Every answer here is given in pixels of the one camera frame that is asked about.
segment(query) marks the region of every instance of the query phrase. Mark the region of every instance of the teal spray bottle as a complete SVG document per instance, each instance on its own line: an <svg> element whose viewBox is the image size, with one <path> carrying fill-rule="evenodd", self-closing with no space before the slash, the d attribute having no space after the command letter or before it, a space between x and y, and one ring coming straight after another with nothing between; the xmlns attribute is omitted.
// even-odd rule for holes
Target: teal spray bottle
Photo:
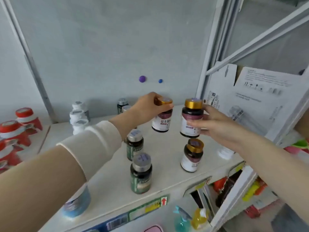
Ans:
<svg viewBox="0 0 309 232"><path fill-rule="evenodd" d="M176 206L176 210L173 213L179 214L174 220L174 226L176 232L189 232L191 228L190 220L192 217L181 207Z"/></svg>

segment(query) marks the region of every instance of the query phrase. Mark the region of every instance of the blue magnet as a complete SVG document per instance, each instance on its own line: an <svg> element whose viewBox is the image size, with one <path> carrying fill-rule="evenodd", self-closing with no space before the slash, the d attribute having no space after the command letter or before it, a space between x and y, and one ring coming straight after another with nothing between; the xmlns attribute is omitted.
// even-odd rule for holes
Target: blue magnet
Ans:
<svg viewBox="0 0 309 232"><path fill-rule="evenodd" d="M141 83L144 83L146 81L146 77L145 76L140 76L138 79Z"/></svg>

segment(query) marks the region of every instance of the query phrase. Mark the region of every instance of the hand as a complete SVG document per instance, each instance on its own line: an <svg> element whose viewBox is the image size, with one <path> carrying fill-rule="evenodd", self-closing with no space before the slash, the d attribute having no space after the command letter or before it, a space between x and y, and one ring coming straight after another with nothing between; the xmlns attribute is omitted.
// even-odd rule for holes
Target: hand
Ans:
<svg viewBox="0 0 309 232"><path fill-rule="evenodd" d="M154 104L155 98L162 97L160 94L151 92L140 97L133 107L129 110L136 117L137 125L144 124L154 118L156 115L168 111L174 107L173 104L157 106Z"/></svg>
<svg viewBox="0 0 309 232"><path fill-rule="evenodd" d="M201 134L210 136L219 144L235 152L241 152L243 143L252 135L256 135L211 105L204 105L203 109L208 113L208 115L204 114L203 120L188 120L187 123L193 127L207 128L202 129Z"/></svg>

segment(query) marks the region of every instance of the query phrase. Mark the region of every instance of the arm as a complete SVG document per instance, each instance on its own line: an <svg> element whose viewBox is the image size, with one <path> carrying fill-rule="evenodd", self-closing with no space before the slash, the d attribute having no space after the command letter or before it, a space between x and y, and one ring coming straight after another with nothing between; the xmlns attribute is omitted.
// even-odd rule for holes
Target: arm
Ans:
<svg viewBox="0 0 309 232"><path fill-rule="evenodd" d="M202 134L238 152L272 190L309 223L309 168L265 137L246 130L214 107L206 105L204 109L209 114L204 115L204 120L188 121L188 124L207 128L202 130Z"/></svg>
<svg viewBox="0 0 309 232"><path fill-rule="evenodd" d="M38 231L86 180L111 159L117 146L133 128L172 108L173 105L154 105L154 98L158 96L149 93L129 111L109 122L102 121L35 159L0 174L0 231Z"/></svg>

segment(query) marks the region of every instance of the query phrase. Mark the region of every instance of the white wall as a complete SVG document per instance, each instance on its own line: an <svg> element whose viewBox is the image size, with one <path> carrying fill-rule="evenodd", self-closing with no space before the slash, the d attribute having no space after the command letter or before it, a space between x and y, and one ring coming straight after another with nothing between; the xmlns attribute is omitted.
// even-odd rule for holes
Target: white wall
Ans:
<svg viewBox="0 0 309 232"><path fill-rule="evenodd" d="M216 2L11 0L59 121L75 100L97 117L116 114L119 97L195 96Z"/></svg>
<svg viewBox="0 0 309 232"><path fill-rule="evenodd" d="M237 15L226 56L296 10L277 1L245 0ZM238 65L297 74L309 63L309 23L240 59Z"/></svg>
<svg viewBox="0 0 309 232"><path fill-rule="evenodd" d="M43 124L50 124L21 45L13 34L1 4L0 52L0 123L16 119L17 109L31 107Z"/></svg>

